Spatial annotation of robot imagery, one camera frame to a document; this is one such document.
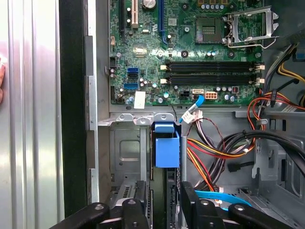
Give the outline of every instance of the metal bracket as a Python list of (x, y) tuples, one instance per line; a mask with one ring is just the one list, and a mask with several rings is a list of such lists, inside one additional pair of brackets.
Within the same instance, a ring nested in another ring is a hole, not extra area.
[[(240, 16), (247, 16), (251, 17), (254, 14), (264, 14), (264, 21), (265, 21), (265, 28), (266, 28), (266, 35), (265, 36), (258, 36), (258, 37), (247, 37), (244, 40), (240, 40), (238, 36), (238, 27), (239, 27), (239, 17)], [(272, 34), (279, 26), (278, 23), (274, 23), (274, 20), (278, 19), (279, 16), (271, 11), (271, 6), (266, 6), (254, 10), (246, 10), (242, 12), (234, 12), (227, 15), (227, 17), (224, 17), (223, 20), (226, 21), (226, 23), (229, 25), (230, 32), (227, 35), (227, 39), (223, 39), (223, 43), (227, 43), (229, 48), (244, 48), (244, 47), (252, 47), (252, 46), (261, 46), (262, 48), (266, 49), (270, 47), (272, 44), (275, 43), (277, 37), (273, 37)], [(244, 42), (254, 42), (254, 41), (261, 41), (265, 39), (274, 38), (274, 41), (268, 45), (267, 47), (264, 47), (261, 44), (251, 44), (251, 45), (239, 45), (234, 46), (238, 43), (244, 43)]]

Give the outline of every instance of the blue cable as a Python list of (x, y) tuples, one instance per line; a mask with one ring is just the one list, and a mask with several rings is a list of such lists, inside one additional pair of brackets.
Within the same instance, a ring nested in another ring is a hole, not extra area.
[(203, 199), (218, 199), (231, 204), (246, 204), (252, 207), (250, 203), (244, 199), (220, 192), (205, 192), (205, 191), (195, 191), (199, 198)]
[(198, 107), (200, 107), (204, 103), (204, 97), (202, 95), (199, 96), (197, 101), (187, 110), (190, 113), (193, 113)]

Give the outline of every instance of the yellow wire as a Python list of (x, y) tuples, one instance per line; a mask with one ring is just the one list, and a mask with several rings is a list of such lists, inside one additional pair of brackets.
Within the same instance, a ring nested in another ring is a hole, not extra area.
[(288, 101), (290, 101), (286, 96), (284, 96), (282, 93), (277, 93), (277, 94), (279, 94), (280, 96), (282, 96), (282, 97), (284, 97), (286, 100), (288, 100)]
[(197, 171), (199, 172), (199, 174), (203, 177), (203, 179), (205, 180), (205, 182), (207, 183), (207, 185), (209, 186), (209, 189), (211, 191), (214, 191), (213, 187), (210, 185), (210, 183), (208, 182), (208, 179), (206, 178), (206, 176), (204, 175), (202, 169), (200, 168), (198, 162), (196, 161), (195, 157), (192, 155), (191, 151), (189, 149), (187, 149), (187, 153), (189, 155), (189, 157), (191, 158), (192, 162), (194, 163)]
[(201, 146), (203, 146), (203, 147), (205, 147), (205, 148), (207, 148), (207, 149), (209, 149), (209, 150), (213, 151), (214, 153), (216, 153), (216, 154), (221, 154), (221, 155), (224, 155), (224, 156), (230, 156), (230, 157), (240, 157), (240, 156), (243, 156), (243, 155), (245, 155), (245, 154), (246, 154), (246, 153), (239, 154), (239, 155), (231, 155), (231, 154), (226, 154), (226, 153), (220, 152), (220, 151), (218, 151), (218, 150), (215, 150), (215, 149), (213, 149), (213, 148), (210, 148), (210, 147), (208, 147), (208, 146), (206, 146), (206, 145), (202, 144), (201, 142), (198, 142), (198, 141), (197, 141), (197, 140), (195, 140), (195, 139), (188, 138), (188, 140), (193, 141), (193, 142), (196, 142), (197, 144), (199, 144), (199, 145), (201, 145)]
[(298, 79), (298, 80), (300, 80), (300, 81), (302, 81), (302, 82), (305, 83), (305, 79), (304, 79), (302, 76), (300, 76), (300, 75), (298, 75), (298, 74), (296, 74), (296, 73), (293, 73), (293, 72), (291, 72), (291, 71), (289, 71), (289, 70), (286, 70), (286, 69), (284, 68), (284, 63), (278, 68), (278, 72), (279, 72), (281, 75), (289, 76), (289, 77)]

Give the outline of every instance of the black ram slot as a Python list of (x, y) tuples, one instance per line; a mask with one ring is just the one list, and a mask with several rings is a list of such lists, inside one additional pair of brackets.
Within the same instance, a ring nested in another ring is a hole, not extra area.
[(240, 72), (255, 69), (253, 62), (171, 62), (165, 61), (170, 72)]
[(125, 31), (125, 0), (119, 0), (119, 29), (120, 33), (124, 34)]
[(202, 75), (202, 74), (167, 74), (171, 84), (248, 84), (255, 80), (255, 75)]

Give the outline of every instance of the motherboard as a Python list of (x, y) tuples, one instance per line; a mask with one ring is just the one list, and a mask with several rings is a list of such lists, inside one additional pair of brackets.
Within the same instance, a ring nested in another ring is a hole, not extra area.
[[(262, 48), (228, 47), (227, 20), (260, 7), (261, 0), (110, 0), (111, 103), (133, 104), (141, 91), (145, 106), (193, 104), (200, 94), (204, 104), (249, 104), (261, 86)], [(238, 20), (240, 40), (264, 34), (261, 14)]]

